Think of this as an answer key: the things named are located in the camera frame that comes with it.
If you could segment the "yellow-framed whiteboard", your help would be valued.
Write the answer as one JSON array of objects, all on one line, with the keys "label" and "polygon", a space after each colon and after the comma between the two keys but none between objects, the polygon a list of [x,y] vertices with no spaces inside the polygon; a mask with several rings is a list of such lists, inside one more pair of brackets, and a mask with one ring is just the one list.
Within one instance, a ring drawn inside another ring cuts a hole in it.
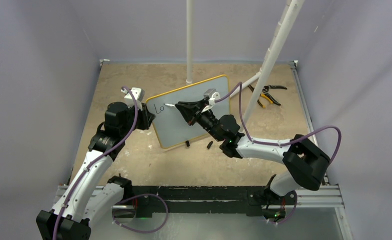
[{"label": "yellow-framed whiteboard", "polygon": [[146,100],[148,111],[155,115],[152,126],[160,147],[168,149],[206,135],[223,115],[230,114],[230,100],[216,103],[206,112],[213,93],[220,97],[231,90],[226,75],[202,80],[152,96]]}]

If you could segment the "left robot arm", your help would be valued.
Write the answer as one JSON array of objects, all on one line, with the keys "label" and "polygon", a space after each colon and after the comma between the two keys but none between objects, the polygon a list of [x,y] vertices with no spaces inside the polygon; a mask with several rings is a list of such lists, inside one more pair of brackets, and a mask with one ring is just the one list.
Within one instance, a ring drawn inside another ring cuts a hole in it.
[{"label": "left robot arm", "polygon": [[124,147],[125,139],[135,129],[149,129],[154,119],[144,103],[108,105],[104,122],[91,138],[85,159],[67,190],[50,211],[41,210],[36,217],[44,240],[87,240],[92,228],[115,203],[131,202],[131,181],[120,176],[110,178],[102,192],[93,192]]}]

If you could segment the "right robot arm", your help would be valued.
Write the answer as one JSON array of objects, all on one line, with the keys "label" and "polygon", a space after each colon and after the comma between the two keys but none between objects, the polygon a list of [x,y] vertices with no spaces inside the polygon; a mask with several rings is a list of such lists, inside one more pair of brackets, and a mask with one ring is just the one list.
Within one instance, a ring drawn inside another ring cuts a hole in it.
[{"label": "right robot arm", "polygon": [[180,101],[174,105],[189,126],[198,124],[216,141],[220,150],[230,158],[257,158],[283,164],[286,171],[273,175],[263,193],[254,195],[267,204],[279,204],[288,193],[299,188],[317,191],[331,163],[330,157],[306,136],[293,139],[265,140],[249,138],[240,132],[235,116],[226,114],[216,118],[212,110],[205,110],[207,100]]}]

